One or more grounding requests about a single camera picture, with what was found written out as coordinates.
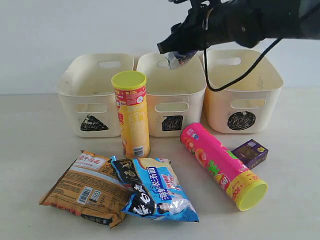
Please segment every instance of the blue noodle package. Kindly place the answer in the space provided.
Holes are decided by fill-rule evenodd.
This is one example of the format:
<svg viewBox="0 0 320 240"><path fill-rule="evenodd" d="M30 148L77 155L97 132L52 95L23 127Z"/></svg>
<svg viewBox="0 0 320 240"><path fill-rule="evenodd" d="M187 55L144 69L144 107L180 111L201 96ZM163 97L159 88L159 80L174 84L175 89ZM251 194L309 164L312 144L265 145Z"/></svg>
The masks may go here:
<svg viewBox="0 0 320 240"><path fill-rule="evenodd" d="M111 164L120 180L133 190L124 213L152 220L199 222L169 160L113 159Z"/></svg>

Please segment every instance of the barcode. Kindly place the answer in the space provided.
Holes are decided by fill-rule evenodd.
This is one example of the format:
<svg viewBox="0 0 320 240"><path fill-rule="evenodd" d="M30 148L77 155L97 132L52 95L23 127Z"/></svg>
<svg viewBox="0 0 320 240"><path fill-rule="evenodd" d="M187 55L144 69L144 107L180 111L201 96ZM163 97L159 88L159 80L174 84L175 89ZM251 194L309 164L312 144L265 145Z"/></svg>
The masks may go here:
<svg viewBox="0 0 320 240"><path fill-rule="evenodd" d="M138 146L133 148L133 155L138 158L144 155L144 146Z"/></svg>
<svg viewBox="0 0 320 240"><path fill-rule="evenodd" d="M77 202L80 204L86 204L86 201L92 190L92 187L85 186Z"/></svg>

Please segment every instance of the white table surface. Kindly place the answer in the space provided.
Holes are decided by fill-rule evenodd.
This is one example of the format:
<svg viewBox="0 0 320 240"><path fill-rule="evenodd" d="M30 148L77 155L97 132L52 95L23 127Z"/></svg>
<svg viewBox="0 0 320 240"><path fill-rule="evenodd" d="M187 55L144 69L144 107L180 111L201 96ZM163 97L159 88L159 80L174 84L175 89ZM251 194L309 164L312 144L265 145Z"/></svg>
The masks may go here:
<svg viewBox="0 0 320 240"><path fill-rule="evenodd" d="M229 149L253 138L269 149L254 169L269 189L239 212L179 138L151 138L151 157L172 160L200 223L127 216L113 229L38 205L80 149L122 157L116 138L72 134L56 95L0 96L0 239L2 240L271 240L319 239L320 89L284 89L268 128L259 134L212 131Z"/></svg>

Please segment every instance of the small purple box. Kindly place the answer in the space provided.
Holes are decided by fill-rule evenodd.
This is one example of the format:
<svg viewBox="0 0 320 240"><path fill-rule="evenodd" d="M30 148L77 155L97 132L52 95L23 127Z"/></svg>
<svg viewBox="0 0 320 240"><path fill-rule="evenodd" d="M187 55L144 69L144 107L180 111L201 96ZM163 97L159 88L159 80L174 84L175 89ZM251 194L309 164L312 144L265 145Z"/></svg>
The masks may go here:
<svg viewBox="0 0 320 240"><path fill-rule="evenodd" d="M237 147L232 153L249 169L253 169L255 166L266 160L268 149L251 139Z"/></svg>

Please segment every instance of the black cable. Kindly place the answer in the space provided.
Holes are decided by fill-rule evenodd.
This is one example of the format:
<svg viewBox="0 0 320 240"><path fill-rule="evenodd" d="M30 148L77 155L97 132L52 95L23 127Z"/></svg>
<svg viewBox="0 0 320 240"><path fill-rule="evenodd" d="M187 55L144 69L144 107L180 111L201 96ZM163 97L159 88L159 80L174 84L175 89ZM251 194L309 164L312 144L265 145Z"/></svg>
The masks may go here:
<svg viewBox="0 0 320 240"><path fill-rule="evenodd" d="M315 5L314 8L312 8L309 12L307 12L305 15L303 15L299 22L300 24L302 22L304 22L305 20L307 20L312 14L314 14L316 11L320 10L320 3L318 3L317 5ZM204 46L207 46L207 32L206 32L206 28L204 29ZM265 57L265 55L270 52L271 49L273 49L283 38L280 37L277 40L275 40L269 47L267 47L262 53L261 55L256 59L256 61L252 64L252 66L244 73L242 74L240 77L238 77L237 79L227 83L226 85L219 87L219 88L213 88L210 84L209 81L209 77L208 77L208 61L207 61L207 47L204 49L203 51L203 55L204 55L204 73L205 73L205 81L206 84L208 86L208 88L213 91L213 92L220 92L238 82L240 82L242 79L244 79L246 76L248 76L255 68L256 66L261 62L261 60Z"/></svg>

